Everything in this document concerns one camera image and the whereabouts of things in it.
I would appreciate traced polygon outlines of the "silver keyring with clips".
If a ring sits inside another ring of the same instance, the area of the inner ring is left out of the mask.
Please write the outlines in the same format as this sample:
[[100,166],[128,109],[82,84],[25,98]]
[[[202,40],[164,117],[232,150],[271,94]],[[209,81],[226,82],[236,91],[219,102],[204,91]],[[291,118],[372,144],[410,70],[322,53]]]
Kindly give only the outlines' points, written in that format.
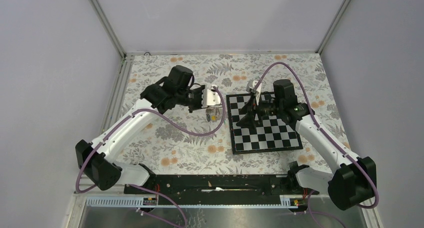
[[219,122],[222,118],[222,109],[219,107],[209,107],[205,110],[206,120],[209,123]]

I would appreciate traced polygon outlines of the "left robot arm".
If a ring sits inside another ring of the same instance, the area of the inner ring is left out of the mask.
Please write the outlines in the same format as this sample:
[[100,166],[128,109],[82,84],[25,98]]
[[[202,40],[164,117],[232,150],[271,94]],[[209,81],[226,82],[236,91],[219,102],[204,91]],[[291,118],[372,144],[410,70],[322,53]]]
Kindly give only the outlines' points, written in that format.
[[117,162],[117,157],[147,125],[176,105],[186,106],[193,112],[219,103],[215,88],[201,85],[193,89],[193,85],[193,71],[176,65],[167,76],[147,86],[133,107],[108,130],[90,142],[79,141],[75,146],[79,167],[77,192],[84,192],[80,188],[82,175],[100,190],[116,184],[135,184],[142,193],[153,191],[155,180],[146,168]]

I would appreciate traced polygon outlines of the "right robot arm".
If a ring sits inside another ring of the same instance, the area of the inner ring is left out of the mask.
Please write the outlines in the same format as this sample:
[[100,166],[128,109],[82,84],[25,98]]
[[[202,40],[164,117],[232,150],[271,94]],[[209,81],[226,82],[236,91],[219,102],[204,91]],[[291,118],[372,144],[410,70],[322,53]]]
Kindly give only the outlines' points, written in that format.
[[331,172],[315,170],[308,165],[292,162],[287,172],[286,186],[291,193],[299,194],[305,188],[327,194],[340,210],[353,206],[365,208],[362,202],[374,198],[373,208],[378,203],[377,169],[370,157],[361,158],[349,150],[328,132],[307,103],[300,103],[294,85],[288,79],[273,83],[274,98],[261,100],[261,83],[248,82],[246,90],[250,99],[242,107],[244,117],[238,125],[256,128],[263,118],[276,116],[285,125],[305,138],[321,155]]

